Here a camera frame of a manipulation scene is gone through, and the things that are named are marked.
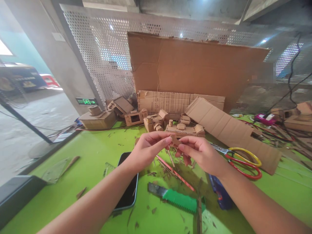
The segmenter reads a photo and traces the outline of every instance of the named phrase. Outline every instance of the white perforated screen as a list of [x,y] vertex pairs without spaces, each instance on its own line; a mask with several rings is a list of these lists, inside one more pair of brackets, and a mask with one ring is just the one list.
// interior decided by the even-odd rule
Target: white perforated screen
[[[174,36],[196,41],[216,40],[224,44],[260,46],[271,48],[266,62],[276,63],[277,83],[287,82],[284,76],[290,72],[290,61],[297,52],[294,32],[269,29],[263,26],[239,26],[214,21],[198,21],[161,17],[103,9],[61,5],[65,18],[76,40],[87,69],[99,92],[102,101],[135,97],[132,68],[127,40],[127,31],[152,33],[160,36]],[[312,39],[302,37],[301,54],[294,63],[295,73],[292,83],[302,80],[312,72]],[[312,84],[312,77],[303,84]],[[266,110],[271,103],[285,93],[274,93],[275,88],[268,84],[249,85],[233,111],[259,112]],[[311,92],[297,95],[296,101],[312,98]],[[250,95],[261,94],[262,99],[252,101]],[[279,106],[291,105],[285,98]]]

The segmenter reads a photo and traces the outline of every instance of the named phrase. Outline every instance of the green utility knife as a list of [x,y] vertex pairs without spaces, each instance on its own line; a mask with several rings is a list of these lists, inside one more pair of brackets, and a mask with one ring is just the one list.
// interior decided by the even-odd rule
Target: green utility knife
[[[197,200],[190,196],[183,195],[172,189],[166,189],[151,182],[148,184],[148,191],[193,214],[197,211]],[[203,212],[205,205],[202,203],[201,207]]]

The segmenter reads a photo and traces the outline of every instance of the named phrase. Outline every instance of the smartphone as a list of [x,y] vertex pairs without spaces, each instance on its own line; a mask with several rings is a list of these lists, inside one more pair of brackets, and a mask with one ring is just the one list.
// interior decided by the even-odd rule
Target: smartphone
[[[123,153],[120,156],[118,166],[123,163],[123,161],[126,160],[126,158],[130,155],[131,152]],[[134,178],[131,180],[128,188],[124,192],[123,196],[119,200],[117,206],[115,207],[114,211],[118,210],[125,210],[132,206],[134,206],[134,203],[136,201],[136,194],[137,194],[137,181],[138,181],[139,174],[136,174]]]

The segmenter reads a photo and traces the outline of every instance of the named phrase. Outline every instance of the red and yellow scissors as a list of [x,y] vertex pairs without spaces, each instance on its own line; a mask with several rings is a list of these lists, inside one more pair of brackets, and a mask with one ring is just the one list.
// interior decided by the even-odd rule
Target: red and yellow scissors
[[[238,170],[240,173],[242,173],[244,176],[246,176],[247,178],[250,178],[250,179],[254,179],[254,180],[258,180],[262,177],[262,173],[259,169],[259,167],[261,167],[261,161],[250,151],[246,150],[246,149],[243,149],[243,148],[238,148],[238,147],[232,147],[232,148],[229,148],[229,149],[224,149],[220,146],[217,146],[217,145],[214,145],[214,144],[211,144],[215,150],[223,153],[225,155],[225,157],[228,159],[228,162],[231,164],[232,167],[234,167],[236,170]],[[254,158],[254,160],[256,161],[256,163],[253,163],[251,161],[249,161],[248,159],[240,156],[239,154],[235,153],[234,150],[241,150],[241,151],[244,151],[246,152],[247,154],[249,154],[252,158]],[[255,169],[258,174],[253,176],[253,175],[249,175],[249,174],[246,174],[244,172],[242,172],[240,169],[238,169],[234,163],[232,161],[235,161],[235,162],[238,162],[240,164],[243,164],[243,165],[246,165],[248,167],[251,167],[252,169]]]

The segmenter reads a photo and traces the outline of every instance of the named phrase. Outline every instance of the green exit sign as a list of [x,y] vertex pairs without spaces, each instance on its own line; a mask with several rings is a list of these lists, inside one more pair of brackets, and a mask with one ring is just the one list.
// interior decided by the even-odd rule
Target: green exit sign
[[79,105],[86,105],[86,106],[95,106],[97,105],[97,100],[95,98],[76,98]]

